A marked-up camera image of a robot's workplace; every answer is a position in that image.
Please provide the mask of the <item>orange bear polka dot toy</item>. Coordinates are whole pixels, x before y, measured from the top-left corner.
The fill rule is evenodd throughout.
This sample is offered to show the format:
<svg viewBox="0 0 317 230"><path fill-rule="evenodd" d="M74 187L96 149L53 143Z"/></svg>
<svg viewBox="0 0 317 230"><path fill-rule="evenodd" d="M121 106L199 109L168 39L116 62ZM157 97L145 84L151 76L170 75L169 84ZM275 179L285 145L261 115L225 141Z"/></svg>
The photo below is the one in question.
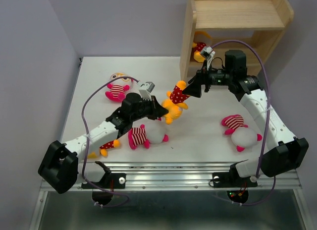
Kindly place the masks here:
<svg viewBox="0 0 317 230"><path fill-rule="evenodd" d="M200 52L205 46L211 45L212 37L206 31L196 31L192 44L193 59L199 63L203 63L205 58L200 54Z"/></svg>

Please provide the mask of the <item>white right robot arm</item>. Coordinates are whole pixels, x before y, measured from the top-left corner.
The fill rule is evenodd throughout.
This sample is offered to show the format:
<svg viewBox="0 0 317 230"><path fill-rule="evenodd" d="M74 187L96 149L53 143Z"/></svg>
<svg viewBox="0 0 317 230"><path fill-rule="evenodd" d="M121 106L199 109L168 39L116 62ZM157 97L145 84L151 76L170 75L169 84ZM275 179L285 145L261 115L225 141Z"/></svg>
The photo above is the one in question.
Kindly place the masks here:
<svg viewBox="0 0 317 230"><path fill-rule="evenodd" d="M270 94L257 77L247 74L246 55L241 50L225 52L225 65L221 69L212 68L214 50L203 47L200 52L205 58L201 69L189 81L183 94L201 97L211 86L226 86L239 103L249 112L259 130L263 132L262 148L258 159L235 163L230 171L218 181L229 181L240 185L246 178L257 178L264 174L274 177L297 169L308 150L305 138L298 138L280 119L270 104Z"/></svg>

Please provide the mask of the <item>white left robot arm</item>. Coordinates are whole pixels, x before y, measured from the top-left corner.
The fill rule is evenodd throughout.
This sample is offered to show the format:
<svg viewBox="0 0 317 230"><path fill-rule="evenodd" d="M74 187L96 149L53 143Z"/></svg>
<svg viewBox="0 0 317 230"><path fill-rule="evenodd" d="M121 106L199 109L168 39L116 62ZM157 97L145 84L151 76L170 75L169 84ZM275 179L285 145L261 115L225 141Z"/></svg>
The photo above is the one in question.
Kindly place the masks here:
<svg viewBox="0 0 317 230"><path fill-rule="evenodd" d="M101 162L93 180L86 171L89 151L99 150L105 143L126 134L133 122L142 118L155 120L168 114L155 96L143 99L137 93L129 93L112 115L92 130L70 141L52 142L39 166L38 174L59 194L67 192L74 184L86 182L91 186L106 187L110 183L109 169Z"/></svg>

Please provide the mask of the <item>wooden shelf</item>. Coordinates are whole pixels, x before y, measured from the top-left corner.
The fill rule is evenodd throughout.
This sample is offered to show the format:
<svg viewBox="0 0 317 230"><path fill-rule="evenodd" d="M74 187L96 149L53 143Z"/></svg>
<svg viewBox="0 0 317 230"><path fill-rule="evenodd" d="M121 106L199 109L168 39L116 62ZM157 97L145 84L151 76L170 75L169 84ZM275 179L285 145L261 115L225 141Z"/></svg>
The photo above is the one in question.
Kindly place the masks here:
<svg viewBox="0 0 317 230"><path fill-rule="evenodd" d="M270 57L294 11L288 0L187 0L180 57L180 76L189 80L201 64L194 60L194 43L215 46L224 57L229 49L247 56L248 74L257 75L261 66L256 56L237 40L249 44L263 62Z"/></svg>

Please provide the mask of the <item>white doll centre face down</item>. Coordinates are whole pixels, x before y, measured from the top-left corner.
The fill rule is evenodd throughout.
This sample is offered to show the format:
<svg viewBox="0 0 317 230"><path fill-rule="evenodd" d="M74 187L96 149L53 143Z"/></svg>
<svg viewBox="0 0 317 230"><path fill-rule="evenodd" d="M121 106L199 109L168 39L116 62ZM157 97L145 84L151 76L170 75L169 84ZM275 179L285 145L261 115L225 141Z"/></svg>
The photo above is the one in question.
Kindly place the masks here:
<svg viewBox="0 0 317 230"><path fill-rule="evenodd" d="M133 127L128 131L128 143L132 150L135 150L139 145L149 149L151 144L168 141L169 136L161 118L151 120L147 124L141 124L139 127Z"/></svg>

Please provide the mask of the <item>white doll face down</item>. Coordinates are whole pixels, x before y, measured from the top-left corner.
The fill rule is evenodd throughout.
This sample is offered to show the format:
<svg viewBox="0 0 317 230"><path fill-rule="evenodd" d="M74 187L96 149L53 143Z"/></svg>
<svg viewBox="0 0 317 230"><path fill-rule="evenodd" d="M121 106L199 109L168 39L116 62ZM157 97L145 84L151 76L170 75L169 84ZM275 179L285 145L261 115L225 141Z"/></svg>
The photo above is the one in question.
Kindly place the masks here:
<svg viewBox="0 0 317 230"><path fill-rule="evenodd" d="M128 131L128 143L132 150L135 150L139 145L149 149L151 144L168 141L169 136L161 118L151 120L147 124L141 124L139 127L133 127Z"/></svg>
<svg viewBox="0 0 317 230"><path fill-rule="evenodd" d="M223 118L221 125L226 127L224 135L231 137L231 141L238 152L243 152L245 149L255 146L263 139L261 134L245 124L244 118L239 114Z"/></svg>

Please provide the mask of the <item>white glasses doll striped shirt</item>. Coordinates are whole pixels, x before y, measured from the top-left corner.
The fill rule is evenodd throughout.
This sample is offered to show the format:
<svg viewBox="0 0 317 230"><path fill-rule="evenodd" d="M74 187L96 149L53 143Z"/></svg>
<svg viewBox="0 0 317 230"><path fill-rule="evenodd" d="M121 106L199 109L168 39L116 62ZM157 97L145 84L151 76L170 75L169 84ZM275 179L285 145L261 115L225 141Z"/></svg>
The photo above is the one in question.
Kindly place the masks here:
<svg viewBox="0 0 317 230"><path fill-rule="evenodd" d="M107 85L108 91L105 92L105 96L109 100L121 103L133 84L137 83L135 79L127 78L127 76L127 74L122 72L117 72L110 76L111 83Z"/></svg>

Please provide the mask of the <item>white doll right face down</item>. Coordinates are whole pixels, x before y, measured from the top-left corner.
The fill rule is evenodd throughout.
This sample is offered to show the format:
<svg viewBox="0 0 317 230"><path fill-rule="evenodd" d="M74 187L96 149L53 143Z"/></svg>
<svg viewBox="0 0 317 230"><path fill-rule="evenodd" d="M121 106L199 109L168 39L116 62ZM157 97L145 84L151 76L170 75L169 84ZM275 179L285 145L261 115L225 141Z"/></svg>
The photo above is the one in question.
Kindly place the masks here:
<svg viewBox="0 0 317 230"><path fill-rule="evenodd" d="M231 137L231 141L238 152L243 152L245 149L255 146L263 139L261 134L245 124L244 118L239 114L223 118L221 125L226 127L224 135Z"/></svg>

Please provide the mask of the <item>aluminium mounting rail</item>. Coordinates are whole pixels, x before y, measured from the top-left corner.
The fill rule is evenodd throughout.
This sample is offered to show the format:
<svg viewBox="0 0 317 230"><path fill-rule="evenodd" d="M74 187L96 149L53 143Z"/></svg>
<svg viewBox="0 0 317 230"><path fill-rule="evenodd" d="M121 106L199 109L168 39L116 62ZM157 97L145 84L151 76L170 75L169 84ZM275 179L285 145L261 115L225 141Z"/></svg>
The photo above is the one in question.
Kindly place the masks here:
<svg viewBox="0 0 317 230"><path fill-rule="evenodd" d="M218 190L210 182L216 174L228 172L233 163L257 159L258 155L251 151L181 154L176 149L122 149L110 151L107 157L89 159L85 173L89 181L104 183L105 189L110 188L110 183L102 177L113 177L114 189L120 191Z"/></svg>

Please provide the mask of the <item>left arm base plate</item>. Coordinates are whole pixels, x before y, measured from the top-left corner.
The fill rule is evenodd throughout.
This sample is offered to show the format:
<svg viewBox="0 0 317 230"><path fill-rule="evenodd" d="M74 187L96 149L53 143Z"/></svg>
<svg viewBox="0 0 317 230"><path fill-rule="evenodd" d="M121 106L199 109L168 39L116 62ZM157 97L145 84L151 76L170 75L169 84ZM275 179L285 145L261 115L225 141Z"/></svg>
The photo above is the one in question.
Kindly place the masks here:
<svg viewBox="0 0 317 230"><path fill-rule="evenodd" d="M94 185L104 189L124 189L126 184L126 173L105 173Z"/></svg>

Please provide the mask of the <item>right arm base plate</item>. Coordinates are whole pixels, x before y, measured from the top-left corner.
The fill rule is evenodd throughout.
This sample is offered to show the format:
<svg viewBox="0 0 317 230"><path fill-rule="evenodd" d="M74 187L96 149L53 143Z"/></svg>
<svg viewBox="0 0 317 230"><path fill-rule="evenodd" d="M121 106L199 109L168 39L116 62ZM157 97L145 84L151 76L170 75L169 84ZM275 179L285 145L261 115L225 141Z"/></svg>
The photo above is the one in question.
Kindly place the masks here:
<svg viewBox="0 0 317 230"><path fill-rule="evenodd" d="M248 177L233 176L229 172L214 172L209 186L214 188L257 187L257 182L251 182Z"/></svg>

